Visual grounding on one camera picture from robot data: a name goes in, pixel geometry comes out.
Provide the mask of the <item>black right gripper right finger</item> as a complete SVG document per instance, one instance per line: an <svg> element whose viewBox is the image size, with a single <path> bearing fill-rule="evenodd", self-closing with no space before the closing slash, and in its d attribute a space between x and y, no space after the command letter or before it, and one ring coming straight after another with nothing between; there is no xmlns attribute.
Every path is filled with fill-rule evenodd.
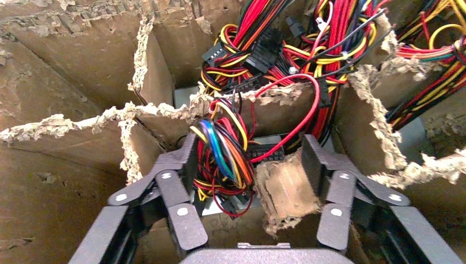
<svg viewBox="0 0 466 264"><path fill-rule="evenodd" d="M363 175L346 155L325 150L311 134L302 139L302 165L323 199L321 246L345 252L350 226L357 223L376 235L387 263L461 263L408 197Z"/></svg>

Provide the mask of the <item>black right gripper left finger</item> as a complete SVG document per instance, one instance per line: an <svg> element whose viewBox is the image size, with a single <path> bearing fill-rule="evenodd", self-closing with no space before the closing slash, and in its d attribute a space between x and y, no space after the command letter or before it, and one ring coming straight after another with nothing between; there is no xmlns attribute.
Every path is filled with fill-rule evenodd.
<svg viewBox="0 0 466 264"><path fill-rule="evenodd" d="M133 263L138 240L163 218L182 259L206 247L208 235L189 194L197 143L188 134L180 149L159 155L146 176L112 194L69 262Z"/></svg>

